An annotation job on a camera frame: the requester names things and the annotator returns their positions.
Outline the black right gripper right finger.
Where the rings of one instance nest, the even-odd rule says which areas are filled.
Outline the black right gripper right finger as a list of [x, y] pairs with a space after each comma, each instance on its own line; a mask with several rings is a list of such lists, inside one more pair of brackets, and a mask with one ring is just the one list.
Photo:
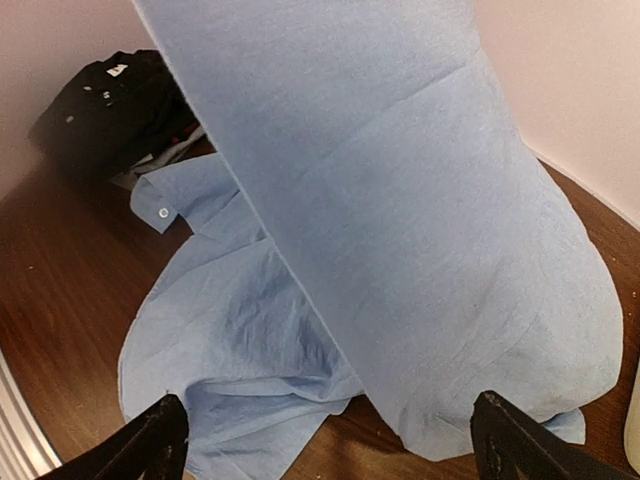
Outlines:
[[481, 479], [632, 479], [574, 448], [494, 391], [481, 393], [471, 417], [474, 458]]

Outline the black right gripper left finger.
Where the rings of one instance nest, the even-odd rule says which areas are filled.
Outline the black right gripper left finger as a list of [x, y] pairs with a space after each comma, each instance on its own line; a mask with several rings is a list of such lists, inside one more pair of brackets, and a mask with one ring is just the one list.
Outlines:
[[187, 413], [167, 394], [95, 448], [47, 474], [49, 480], [181, 479]]

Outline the light blue long sleeve shirt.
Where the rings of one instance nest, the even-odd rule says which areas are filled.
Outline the light blue long sleeve shirt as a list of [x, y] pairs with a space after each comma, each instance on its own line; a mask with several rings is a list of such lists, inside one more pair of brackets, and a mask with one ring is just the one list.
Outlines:
[[359, 395], [431, 461], [471, 452], [486, 390], [584, 442], [622, 309], [471, 2], [136, 7], [215, 153], [132, 192], [192, 234], [123, 345], [127, 418], [176, 395], [199, 479], [280, 478]]

